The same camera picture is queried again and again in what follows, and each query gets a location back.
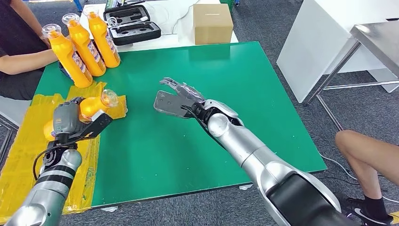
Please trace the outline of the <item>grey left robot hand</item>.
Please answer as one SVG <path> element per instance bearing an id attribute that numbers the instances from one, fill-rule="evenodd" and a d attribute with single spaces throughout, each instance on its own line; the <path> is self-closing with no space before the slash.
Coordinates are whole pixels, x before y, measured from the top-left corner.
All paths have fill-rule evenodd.
<path id="1" fill-rule="evenodd" d="M 84 97 L 74 97 L 58 105 L 53 114 L 52 134 L 58 140 L 77 137 L 89 124 L 81 120 L 80 104 Z"/>

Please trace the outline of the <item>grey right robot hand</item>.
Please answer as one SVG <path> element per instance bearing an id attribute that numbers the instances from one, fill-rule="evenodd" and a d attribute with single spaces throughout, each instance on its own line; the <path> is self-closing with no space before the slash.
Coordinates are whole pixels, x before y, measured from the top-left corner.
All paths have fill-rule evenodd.
<path id="1" fill-rule="evenodd" d="M 202 103 L 206 100 L 199 91 L 197 91 L 194 87 L 187 85 L 185 82 L 179 83 L 172 78 L 164 77 L 162 80 L 159 81 L 159 83 L 168 85 L 180 97 L 199 103 Z"/>

